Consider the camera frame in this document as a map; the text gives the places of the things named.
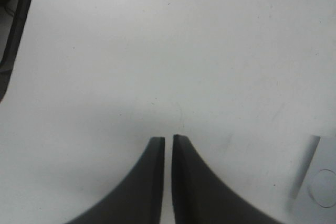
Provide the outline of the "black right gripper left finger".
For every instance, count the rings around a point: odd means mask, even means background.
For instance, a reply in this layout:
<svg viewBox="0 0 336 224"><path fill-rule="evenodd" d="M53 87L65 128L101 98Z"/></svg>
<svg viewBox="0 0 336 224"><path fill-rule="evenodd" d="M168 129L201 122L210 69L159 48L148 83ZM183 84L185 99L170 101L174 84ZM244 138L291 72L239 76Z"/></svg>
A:
<svg viewBox="0 0 336 224"><path fill-rule="evenodd" d="M124 180L70 223L160 223L165 138L150 138Z"/></svg>

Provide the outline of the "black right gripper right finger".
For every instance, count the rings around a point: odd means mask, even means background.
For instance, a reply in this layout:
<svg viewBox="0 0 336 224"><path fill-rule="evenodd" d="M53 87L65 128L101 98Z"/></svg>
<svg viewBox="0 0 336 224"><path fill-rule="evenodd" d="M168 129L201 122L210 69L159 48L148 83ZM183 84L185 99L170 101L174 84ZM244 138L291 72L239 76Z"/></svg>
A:
<svg viewBox="0 0 336 224"><path fill-rule="evenodd" d="M277 223L225 185L188 137L173 137L172 200L176 223Z"/></svg>

